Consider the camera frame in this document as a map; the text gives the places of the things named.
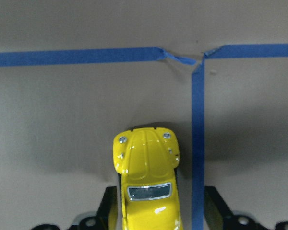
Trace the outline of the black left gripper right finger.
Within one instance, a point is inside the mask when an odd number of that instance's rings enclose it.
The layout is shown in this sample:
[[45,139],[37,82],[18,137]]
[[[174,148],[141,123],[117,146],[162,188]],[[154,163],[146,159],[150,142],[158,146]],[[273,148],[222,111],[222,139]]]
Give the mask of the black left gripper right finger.
[[204,218],[210,230],[226,230],[233,212],[214,186],[204,187]]

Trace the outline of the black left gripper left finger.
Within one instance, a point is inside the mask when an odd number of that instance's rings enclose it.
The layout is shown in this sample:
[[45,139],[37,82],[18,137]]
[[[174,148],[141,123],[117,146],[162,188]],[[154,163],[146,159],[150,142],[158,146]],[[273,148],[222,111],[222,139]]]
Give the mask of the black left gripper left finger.
[[106,187],[97,211],[98,229],[115,230],[118,220],[117,187]]

